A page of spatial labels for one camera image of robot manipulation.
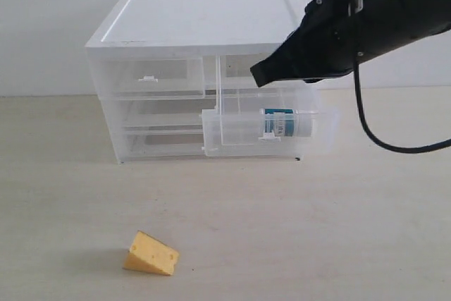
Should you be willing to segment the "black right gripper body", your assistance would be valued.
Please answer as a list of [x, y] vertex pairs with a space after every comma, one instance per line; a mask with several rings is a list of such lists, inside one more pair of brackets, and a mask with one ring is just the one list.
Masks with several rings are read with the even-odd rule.
[[295, 75], [299, 79], [340, 78], [354, 70], [350, 15], [358, 0], [313, 0], [297, 30]]

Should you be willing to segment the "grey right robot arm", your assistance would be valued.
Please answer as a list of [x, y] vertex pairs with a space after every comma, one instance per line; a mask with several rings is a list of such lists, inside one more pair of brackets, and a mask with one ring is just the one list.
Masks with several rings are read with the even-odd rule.
[[259, 87], [281, 80], [315, 83], [450, 29], [450, 0], [312, 0], [299, 27], [252, 66]]

